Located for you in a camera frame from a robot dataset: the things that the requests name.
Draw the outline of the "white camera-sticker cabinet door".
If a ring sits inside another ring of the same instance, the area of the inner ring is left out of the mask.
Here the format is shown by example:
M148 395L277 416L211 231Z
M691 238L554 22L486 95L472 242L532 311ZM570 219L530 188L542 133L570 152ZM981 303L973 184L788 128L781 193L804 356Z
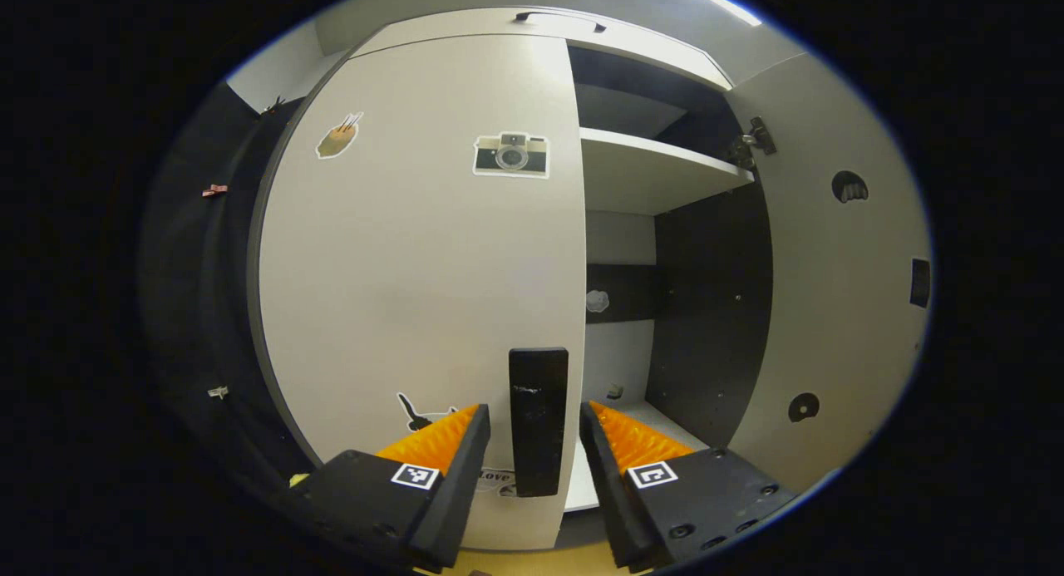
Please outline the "white camera-sticker cabinet door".
M569 46L455 36L348 57L307 100L264 193L264 352L317 461L376 452L486 404L486 470L513 470L509 353L563 348L561 481L475 497L463 545L555 545L573 467L586 278Z

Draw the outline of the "white headphone-sticker cabinet door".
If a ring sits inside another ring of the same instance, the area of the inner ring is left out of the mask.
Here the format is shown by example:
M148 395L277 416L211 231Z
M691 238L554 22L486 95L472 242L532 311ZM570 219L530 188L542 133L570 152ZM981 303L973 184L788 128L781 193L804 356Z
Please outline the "white headphone-sticker cabinet door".
M904 152L820 57L787 57L736 85L771 231L766 347L731 450L801 493L851 462L909 384L929 320L911 303L931 232Z

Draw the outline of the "white double-door shoe cabinet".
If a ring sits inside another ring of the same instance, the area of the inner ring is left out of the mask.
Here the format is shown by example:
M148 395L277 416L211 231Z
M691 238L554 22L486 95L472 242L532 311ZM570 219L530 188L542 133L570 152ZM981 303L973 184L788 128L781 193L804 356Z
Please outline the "white double-door shoe cabinet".
M569 46L581 128L677 145L730 162L739 133L726 92L632 57ZM316 90L333 75L320 83ZM264 371L257 296L257 238L264 193L293 126L266 169L249 246L249 285ZM771 238L759 183L643 216L585 209L586 278L580 402L636 406L667 416L697 440L728 442L757 381L771 315ZM409 432L438 418L406 404ZM515 470L486 470L479 491L517 497Z

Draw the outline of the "black door handle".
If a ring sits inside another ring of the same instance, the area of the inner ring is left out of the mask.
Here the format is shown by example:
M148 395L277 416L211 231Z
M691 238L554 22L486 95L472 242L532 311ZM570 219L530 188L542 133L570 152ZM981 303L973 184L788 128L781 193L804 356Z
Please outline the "black door handle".
M516 496L555 496L564 451L569 352L562 347L512 349L508 374Z

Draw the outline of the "black backdrop cloth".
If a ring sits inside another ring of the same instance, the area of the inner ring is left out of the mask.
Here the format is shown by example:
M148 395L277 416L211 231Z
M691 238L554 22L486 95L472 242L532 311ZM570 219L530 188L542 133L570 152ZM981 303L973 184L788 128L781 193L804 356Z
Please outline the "black backdrop cloth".
M162 402L235 484L271 503L313 468L259 367L248 246L262 179L301 104L273 115L217 85L160 162L142 224L138 303ZM210 185L221 196L203 198ZM209 389L228 386L223 401Z

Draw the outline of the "metal door hinge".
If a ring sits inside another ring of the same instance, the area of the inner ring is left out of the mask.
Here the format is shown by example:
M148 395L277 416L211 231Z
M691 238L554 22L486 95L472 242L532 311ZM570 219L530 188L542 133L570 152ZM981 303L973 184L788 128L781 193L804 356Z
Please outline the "metal door hinge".
M757 150L766 157L778 152L771 133L760 116L750 119L748 132L741 133L737 138L731 141L728 148L730 162L742 170L757 172Z

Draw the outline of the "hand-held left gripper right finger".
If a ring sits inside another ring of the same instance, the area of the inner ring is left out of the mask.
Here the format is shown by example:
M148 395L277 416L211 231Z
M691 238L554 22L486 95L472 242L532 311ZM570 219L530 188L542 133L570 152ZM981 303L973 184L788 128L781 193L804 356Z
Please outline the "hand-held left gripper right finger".
M580 440L614 562L632 573L706 559L796 499L737 452L694 450L595 401L581 406Z

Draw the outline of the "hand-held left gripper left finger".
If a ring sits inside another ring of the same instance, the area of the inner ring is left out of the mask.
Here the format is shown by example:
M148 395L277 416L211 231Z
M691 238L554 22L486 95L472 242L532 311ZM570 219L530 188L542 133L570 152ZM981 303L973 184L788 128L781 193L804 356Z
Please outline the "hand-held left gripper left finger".
M489 407L469 406L388 452L336 455L278 503L297 524L372 564L438 573L456 563L489 440Z

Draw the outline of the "white cabinet shelf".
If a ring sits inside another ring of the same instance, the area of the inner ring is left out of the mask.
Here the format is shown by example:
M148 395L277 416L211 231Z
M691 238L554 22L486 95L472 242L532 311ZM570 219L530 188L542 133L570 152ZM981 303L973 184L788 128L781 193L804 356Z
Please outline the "white cabinet shelf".
M749 170L677 145L586 126L580 137L588 211L656 216L755 182Z

